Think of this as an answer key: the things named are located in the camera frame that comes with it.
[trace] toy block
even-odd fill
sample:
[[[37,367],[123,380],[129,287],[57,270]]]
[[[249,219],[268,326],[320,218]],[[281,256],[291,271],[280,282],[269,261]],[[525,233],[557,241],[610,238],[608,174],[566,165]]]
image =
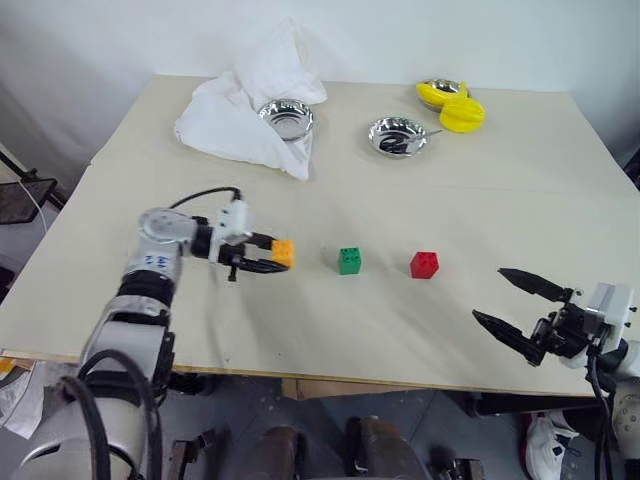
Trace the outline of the toy block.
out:
[[[360,271],[362,259],[359,248],[341,248],[338,267],[340,275],[354,275]]]
[[[271,260],[293,268],[295,265],[293,240],[274,240],[271,242]]]
[[[431,278],[438,271],[438,255],[435,252],[418,252],[409,264],[413,278]]]

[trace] orange block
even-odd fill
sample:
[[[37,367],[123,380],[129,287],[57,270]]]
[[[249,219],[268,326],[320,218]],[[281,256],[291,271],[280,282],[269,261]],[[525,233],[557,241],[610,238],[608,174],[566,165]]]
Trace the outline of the orange block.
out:
[[[293,268],[293,240],[274,240],[271,242],[271,260]]]

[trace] red block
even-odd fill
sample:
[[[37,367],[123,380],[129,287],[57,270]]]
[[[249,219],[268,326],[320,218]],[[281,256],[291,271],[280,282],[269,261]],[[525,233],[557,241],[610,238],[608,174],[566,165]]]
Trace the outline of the red block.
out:
[[[438,255],[436,252],[418,252],[411,263],[413,278],[431,278],[438,271]]]

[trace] wall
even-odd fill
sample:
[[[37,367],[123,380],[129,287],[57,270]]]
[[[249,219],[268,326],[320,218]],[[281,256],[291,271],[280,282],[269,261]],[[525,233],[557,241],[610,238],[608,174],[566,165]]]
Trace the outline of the wall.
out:
[[[640,137],[637,0],[0,0],[0,139],[73,186],[152,72],[215,75],[286,16],[324,80],[570,91],[614,155]]]
[[[24,165],[22,165],[20,161],[2,143],[0,143],[0,152],[4,153],[9,158],[9,160],[18,165],[18,167],[25,170]],[[0,162],[0,183],[15,182],[16,180],[18,180],[18,176],[13,173],[13,171],[3,162]]]

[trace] shoe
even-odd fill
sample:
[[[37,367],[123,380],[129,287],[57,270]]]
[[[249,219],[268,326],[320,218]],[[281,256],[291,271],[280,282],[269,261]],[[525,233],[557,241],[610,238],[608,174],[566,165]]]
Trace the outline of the shoe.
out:
[[[562,459],[578,432],[553,424],[546,415],[533,417],[527,430],[525,466],[533,480],[560,480]]]

